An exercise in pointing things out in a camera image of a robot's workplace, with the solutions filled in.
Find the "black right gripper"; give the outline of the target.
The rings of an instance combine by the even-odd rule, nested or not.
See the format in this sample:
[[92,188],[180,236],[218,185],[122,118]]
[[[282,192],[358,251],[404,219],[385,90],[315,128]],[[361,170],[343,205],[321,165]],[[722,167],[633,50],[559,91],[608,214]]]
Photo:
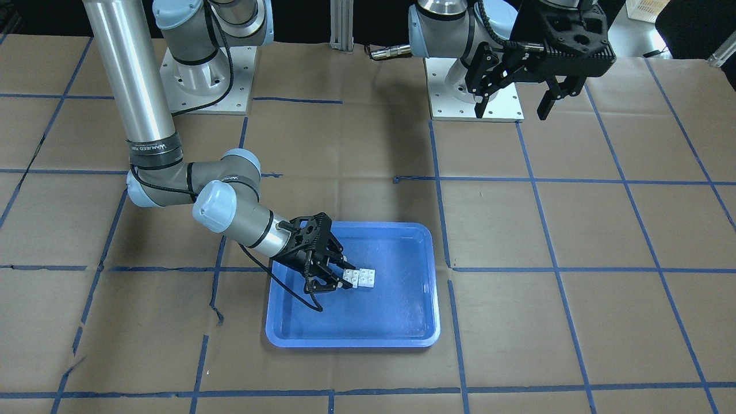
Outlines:
[[289,238],[273,261],[305,277],[305,294],[353,288],[352,282],[344,280],[342,275],[329,267],[334,265],[343,270],[357,270],[344,256],[342,244],[331,231],[332,223],[326,213],[277,223],[277,228],[287,231]]

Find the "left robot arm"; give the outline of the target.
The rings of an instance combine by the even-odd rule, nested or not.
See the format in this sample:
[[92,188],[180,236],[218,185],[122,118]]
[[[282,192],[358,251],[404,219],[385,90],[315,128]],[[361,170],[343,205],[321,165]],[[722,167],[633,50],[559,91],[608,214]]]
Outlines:
[[434,120],[522,121],[518,83],[546,84],[536,110],[546,120],[615,63],[608,33],[597,1],[418,1],[408,11]]

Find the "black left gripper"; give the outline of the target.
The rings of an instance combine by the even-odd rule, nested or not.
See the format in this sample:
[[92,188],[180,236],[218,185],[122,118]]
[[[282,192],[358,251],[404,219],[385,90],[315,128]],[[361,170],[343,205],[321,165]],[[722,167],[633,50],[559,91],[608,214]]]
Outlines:
[[[467,64],[466,86],[474,97],[475,116],[480,120],[493,96],[509,84],[504,71],[518,72],[523,79],[545,79],[545,91],[537,117],[549,117],[555,102],[578,96],[586,78],[599,78],[617,57],[609,40],[609,22],[598,1],[515,1],[518,14],[511,40],[538,45],[537,49],[513,51],[482,41]],[[577,76],[562,82],[552,76]]]

